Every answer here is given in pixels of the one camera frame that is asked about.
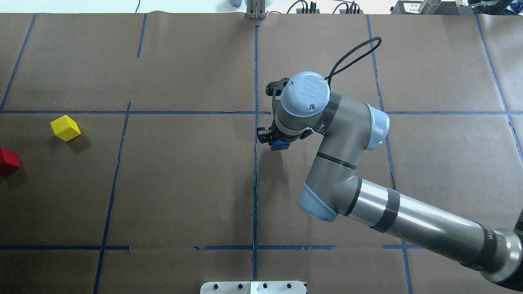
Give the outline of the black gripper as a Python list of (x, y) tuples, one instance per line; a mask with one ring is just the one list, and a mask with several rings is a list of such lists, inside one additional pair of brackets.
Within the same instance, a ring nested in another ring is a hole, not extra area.
[(281, 142), (282, 145), (285, 145), (297, 140), (306, 139), (308, 136), (313, 134), (313, 129), (310, 127), (304, 129), (288, 128), (277, 117), (277, 110), (282, 104), (281, 100), (277, 99), (277, 97), (282, 95), (282, 92), (289, 81), (290, 78), (282, 78), (279, 81), (269, 82), (266, 86), (266, 94), (272, 97), (271, 106), (273, 110), (273, 122), (268, 129), (264, 127), (257, 128), (257, 139), (260, 143), (267, 143), (270, 146), (275, 146), (277, 142)]

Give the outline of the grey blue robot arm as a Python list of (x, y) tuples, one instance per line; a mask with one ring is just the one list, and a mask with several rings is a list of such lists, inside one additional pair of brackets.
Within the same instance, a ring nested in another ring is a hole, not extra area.
[[(366, 152), (356, 174), (491, 228), (522, 209), (522, 162), (503, 115), (393, 115), (391, 146)], [(319, 136), (258, 151), (257, 277), (304, 279), (310, 293), (511, 294), (479, 272), (338, 216), (306, 215), (299, 192)]]

